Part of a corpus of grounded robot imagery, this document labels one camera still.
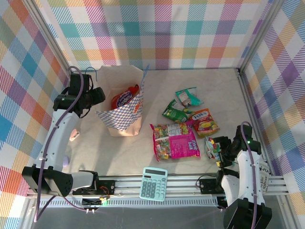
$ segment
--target plaid wall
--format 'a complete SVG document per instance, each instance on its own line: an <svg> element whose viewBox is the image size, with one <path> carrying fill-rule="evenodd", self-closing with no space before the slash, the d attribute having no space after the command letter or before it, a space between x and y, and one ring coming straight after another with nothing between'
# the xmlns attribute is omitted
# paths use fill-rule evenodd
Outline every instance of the plaid wall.
<svg viewBox="0 0 305 229"><path fill-rule="evenodd" d="M237 67L270 5L268 0L36 2L69 63L82 70L103 64Z"/></svg>
<svg viewBox="0 0 305 229"><path fill-rule="evenodd" d="M22 169L41 150L68 78L21 0L0 4L0 228L11 229L28 191Z"/></svg>
<svg viewBox="0 0 305 229"><path fill-rule="evenodd" d="M276 175L305 228L305 0L286 0L246 70Z"/></svg>

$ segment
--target white floor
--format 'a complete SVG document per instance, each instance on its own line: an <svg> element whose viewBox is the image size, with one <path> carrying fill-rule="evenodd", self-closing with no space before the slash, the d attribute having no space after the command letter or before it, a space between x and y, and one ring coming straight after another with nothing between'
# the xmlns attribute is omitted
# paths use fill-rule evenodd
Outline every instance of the white floor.
<svg viewBox="0 0 305 229"><path fill-rule="evenodd" d="M163 117L162 112L176 98L175 91L193 86L197 86L197 95L204 104L191 108L195 111L210 109L220 127L213 136L233 139L236 127L242 121L250 121L233 69L149 71L145 79L140 133L132 137L112 137L91 109L80 123L80 136L68 144L67 155L71 162L63 172L86 169L97 171L100 176L137 175L147 166L165 168L169 173L177 174L216 172L215 161L208 159L203 150L203 139L197 139L201 158L157 162L153 152L153 131L149 124L173 123Z"/></svg>

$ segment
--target teal calculator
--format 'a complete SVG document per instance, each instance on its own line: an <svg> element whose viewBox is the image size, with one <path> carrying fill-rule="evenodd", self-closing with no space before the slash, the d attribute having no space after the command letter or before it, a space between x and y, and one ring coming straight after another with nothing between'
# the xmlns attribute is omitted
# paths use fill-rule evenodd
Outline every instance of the teal calculator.
<svg viewBox="0 0 305 229"><path fill-rule="evenodd" d="M146 167L143 170L140 198L164 201L166 193L167 170Z"/></svg>

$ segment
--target green candy bag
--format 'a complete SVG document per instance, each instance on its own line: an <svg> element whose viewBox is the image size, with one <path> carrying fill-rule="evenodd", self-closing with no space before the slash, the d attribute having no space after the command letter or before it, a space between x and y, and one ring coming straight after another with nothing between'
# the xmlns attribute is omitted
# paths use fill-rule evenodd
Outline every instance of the green candy bag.
<svg viewBox="0 0 305 229"><path fill-rule="evenodd" d="M179 104L175 99L173 99L170 104L168 104L162 115L177 123L184 123L194 113L195 112L190 111L189 109Z"/></svg>
<svg viewBox="0 0 305 229"><path fill-rule="evenodd" d="M177 97L183 104L183 106L188 107L192 106L199 106L203 104L203 102L197 98L197 88L191 87L181 91L176 92Z"/></svg>

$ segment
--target purple cable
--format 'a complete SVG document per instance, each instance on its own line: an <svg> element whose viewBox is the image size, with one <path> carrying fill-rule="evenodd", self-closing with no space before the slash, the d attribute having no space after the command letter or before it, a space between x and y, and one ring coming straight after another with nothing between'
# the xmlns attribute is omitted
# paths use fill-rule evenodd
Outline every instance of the purple cable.
<svg viewBox="0 0 305 229"><path fill-rule="evenodd" d="M77 103L78 99L80 98L81 94L82 94L82 90L84 88L84 79L83 79L83 75L81 73L81 71L75 67L75 66L70 66L68 68L68 70L70 70L71 68L74 68L76 71L78 71L78 73L81 76L81 88L80 91L78 92L77 97L75 98L75 100L73 101L73 103L69 106L69 108L60 116L60 118L58 119L58 121L55 124L55 127L51 130L51 133L47 139L46 145L44 147L43 150L43 154L42 154L42 160L41 160L41 166L40 166L40 170L39 170L39 176L38 176L38 188L37 188L37 203L36 203L36 210L35 210L35 216L34 216L34 222L37 222L37 220L39 220L41 214L43 213L43 211L45 210L45 208L47 207L47 205L52 201L52 199L55 197L53 196L51 199L49 199L49 201L47 202L47 204L42 208L41 212L38 214L39 212L39 205L40 205L40 198L41 198L41 183L42 183L42 174L43 174L43 168L44 168L44 164L45 164L45 157L47 155L47 151L49 148L49 144L50 141L57 129L57 127L59 126L59 123L61 123L62 119L64 118L64 116L66 116L66 114L74 107L74 105Z"/></svg>
<svg viewBox="0 0 305 229"><path fill-rule="evenodd" d="M247 123L249 126L251 126L251 124L247 121L242 122L241 124L241 131L242 131L242 136L244 139L244 142L246 143L248 152L249 152L249 156L250 156L250 160L251 160L251 167L252 167L252 174L253 174L253 190L254 190L254 194L253 194L253 199L254 199L254 210L253 210L253 219L252 219L252 225L251 225L251 229L255 228L255 223L256 223L256 214L257 214L257 190L256 190L256 174L255 174L255 165L254 164L254 159L253 159L253 155L250 149L250 146L247 142L246 136L244 135L244 124Z"/></svg>

